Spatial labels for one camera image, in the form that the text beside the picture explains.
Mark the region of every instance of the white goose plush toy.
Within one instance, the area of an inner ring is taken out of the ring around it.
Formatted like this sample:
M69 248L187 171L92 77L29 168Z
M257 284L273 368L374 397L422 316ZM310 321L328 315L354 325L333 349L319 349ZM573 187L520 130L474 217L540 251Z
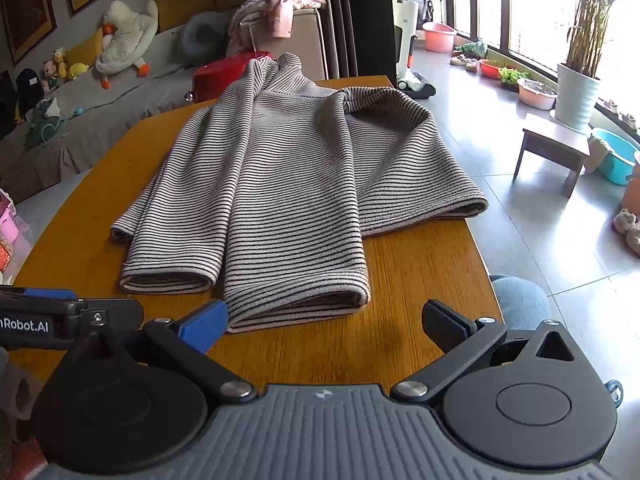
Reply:
M102 53L95 61L95 68L102 74L101 85L109 89L108 76L135 66L138 76L149 73L149 66L142 59L158 31L158 6L150 0L147 14L133 12L118 0L111 3L104 15Z

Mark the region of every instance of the bamboo plant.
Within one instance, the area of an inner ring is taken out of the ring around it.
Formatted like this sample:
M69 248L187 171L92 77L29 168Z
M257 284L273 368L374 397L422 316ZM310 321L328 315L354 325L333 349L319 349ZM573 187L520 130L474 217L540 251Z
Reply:
M566 66L575 72L595 78L602 57L609 11L616 0L579 0L574 26L567 32L569 54Z

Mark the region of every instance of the potted plant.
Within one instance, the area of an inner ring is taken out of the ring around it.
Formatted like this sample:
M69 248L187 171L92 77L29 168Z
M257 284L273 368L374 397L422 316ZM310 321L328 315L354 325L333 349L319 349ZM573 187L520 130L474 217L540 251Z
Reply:
M615 1L578 1L574 25L567 33L569 54L566 63L558 64L556 120L580 132L587 129L598 98L596 70Z
M529 73L521 72L517 68L502 67L498 69L500 75L500 86L511 92L518 91L518 79L526 78Z

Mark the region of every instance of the blue basin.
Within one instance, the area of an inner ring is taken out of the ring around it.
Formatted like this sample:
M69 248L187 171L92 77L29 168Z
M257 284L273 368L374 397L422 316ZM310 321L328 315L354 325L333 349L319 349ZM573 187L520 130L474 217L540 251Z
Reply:
M608 142L614 151L614 153L608 153L602 164L598 166L598 173L614 184L626 186L626 177L634 169L636 164L634 154L638 149L628 140L609 130L594 128L593 135Z

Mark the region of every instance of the wooden table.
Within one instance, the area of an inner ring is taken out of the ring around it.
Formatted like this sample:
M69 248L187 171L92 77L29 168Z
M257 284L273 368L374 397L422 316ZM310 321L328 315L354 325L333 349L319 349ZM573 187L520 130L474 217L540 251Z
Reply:
M389 86L384 76L322 81L322 86ZM70 288L84 298L126 297L118 286L127 247L110 224L154 175L200 103L134 126L84 178L33 248L18 286ZM225 335L209 355L259 388L273 383L380 383L389 389L441 355L420 326L429 298L475 319L500 311L464 220L427 221L364 240L372 300L362 312L322 322ZM222 290L135 295L145 318L177 319ZM46 379L62 352L23 349L12 361Z
M524 138L513 179L518 176L524 152L535 153L570 170L564 185L566 197L571 198L584 159L590 154L587 137L535 114L527 114L522 130Z

